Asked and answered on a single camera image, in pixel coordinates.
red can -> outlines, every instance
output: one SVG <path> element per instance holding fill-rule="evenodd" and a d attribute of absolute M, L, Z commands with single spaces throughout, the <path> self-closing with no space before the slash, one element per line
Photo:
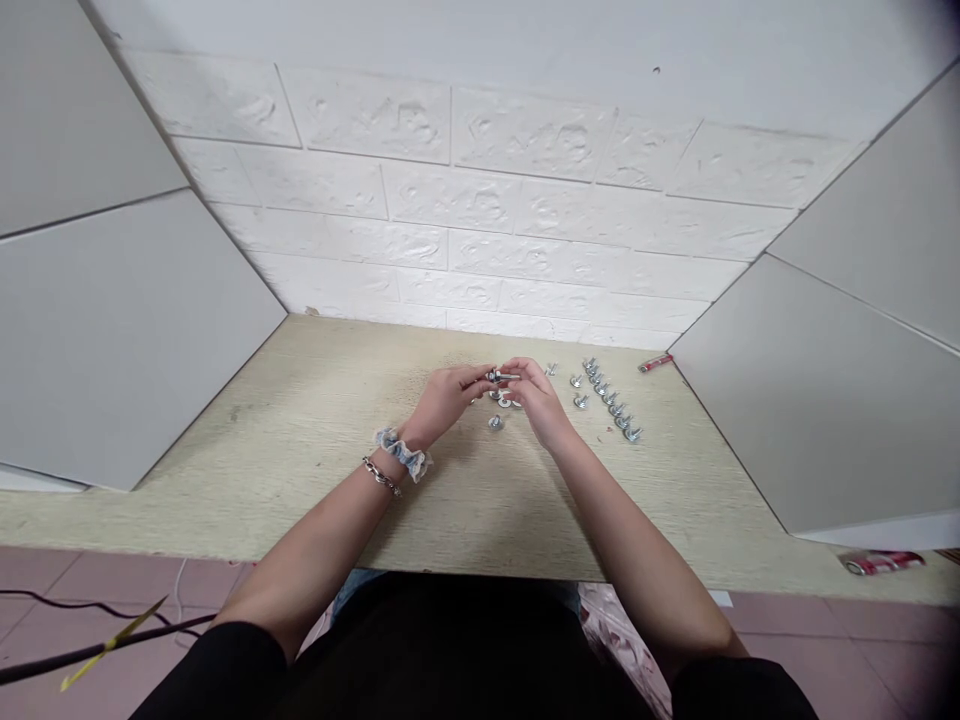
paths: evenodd
<path fill-rule="evenodd" d="M 866 550 L 848 553 L 841 555 L 840 561 L 854 575 L 877 575 L 927 564 L 916 553 L 904 550 Z"/>

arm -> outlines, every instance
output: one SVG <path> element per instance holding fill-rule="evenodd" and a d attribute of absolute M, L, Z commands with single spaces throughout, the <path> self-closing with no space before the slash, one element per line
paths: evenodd
<path fill-rule="evenodd" d="M 400 439 L 411 450 L 429 448 L 472 399 L 494 389 L 482 379 L 494 367 L 434 372 L 413 415 L 398 429 Z M 407 470 L 392 455 L 377 449 L 370 460 L 395 483 L 403 481 Z M 287 531 L 227 600 L 211 627 L 238 620 L 258 625 L 276 638 L 292 663 L 392 499 L 393 493 L 361 464 Z"/>
<path fill-rule="evenodd" d="M 690 566 L 574 430 L 540 365 L 514 358 L 502 370 L 521 376 L 508 387 L 557 463 L 624 610 L 666 678 L 672 683 L 699 657 L 747 657 Z"/>

black sleeve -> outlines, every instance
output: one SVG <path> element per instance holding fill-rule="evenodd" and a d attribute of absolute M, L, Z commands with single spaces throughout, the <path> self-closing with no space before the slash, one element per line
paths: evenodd
<path fill-rule="evenodd" d="M 280 644 L 243 622 L 207 630 L 137 711 L 147 718 L 250 717 L 274 701 L 287 672 Z"/>
<path fill-rule="evenodd" d="M 709 658 L 684 668 L 673 688 L 674 720 L 816 720 L 787 671 L 760 658 Z"/>

black cable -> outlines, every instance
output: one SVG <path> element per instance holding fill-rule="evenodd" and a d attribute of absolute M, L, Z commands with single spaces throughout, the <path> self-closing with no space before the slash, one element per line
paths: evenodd
<path fill-rule="evenodd" d="M 203 617 L 194 618 L 193 620 L 185 620 L 184 622 L 177 623 L 176 625 L 167 625 L 162 628 L 145 630 L 144 632 L 129 635 L 125 638 L 117 640 L 115 647 L 122 648 L 126 647 L 127 645 L 135 645 L 136 643 L 144 642 L 145 640 L 163 637 L 164 635 L 169 635 L 170 633 L 182 631 L 184 628 L 210 622 L 215 617 L 216 615 L 204 615 Z M 72 652 L 64 653 L 63 655 L 55 655 L 54 657 L 44 658 L 43 660 L 35 660 L 33 662 L 22 663 L 21 665 L 12 665 L 8 668 L 0 668 L 0 686 L 8 685 L 12 682 L 17 682 L 18 680 L 26 680 L 27 678 L 34 677 L 35 675 L 42 675 L 43 673 L 52 672 L 59 668 L 66 667 L 67 665 L 72 665 L 75 662 L 92 658 L 94 655 L 99 655 L 102 653 L 105 648 L 106 644 L 100 643 L 99 645 L 91 645 L 90 647 L 86 647 L 81 650 L 74 650 Z"/>
<path fill-rule="evenodd" d="M 95 608 L 99 608 L 100 610 L 103 610 L 105 613 L 109 615 L 113 615 L 114 617 L 120 618 L 122 620 L 136 620 L 138 617 L 140 617 L 139 615 L 127 615 L 126 613 L 122 613 L 119 610 L 114 610 L 109 605 L 105 605 L 104 603 L 100 603 L 100 602 L 92 602 L 92 603 L 57 602 L 56 600 L 50 600 L 49 598 L 45 598 L 42 595 L 33 592 L 33 590 L 0 590 L 0 595 L 29 595 L 34 600 L 37 600 L 38 602 L 42 602 L 44 605 L 49 605 L 50 607 L 55 607 L 55 608 L 61 608 L 63 610 L 76 610 L 77 608 L 95 607 Z M 167 627 L 171 626 L 170 621 L 167 620 L 167 618 L 161 615 L 160 613 L 158 612 L 154 613 L 153 617 L 159 620 L 163 625 Z M 193 635 L 195 638 L 200 637 L 200 634 L 195 633 L 193 630 L 184 630 L 183 634 Z"/>

textured brick wallpaper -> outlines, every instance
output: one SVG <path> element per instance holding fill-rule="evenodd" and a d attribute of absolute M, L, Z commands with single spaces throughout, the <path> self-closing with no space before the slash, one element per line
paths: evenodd
<path fill-rule="evenodd" d="M 125 50 L 287 309 L 667 348 L 864 143 Z"/>

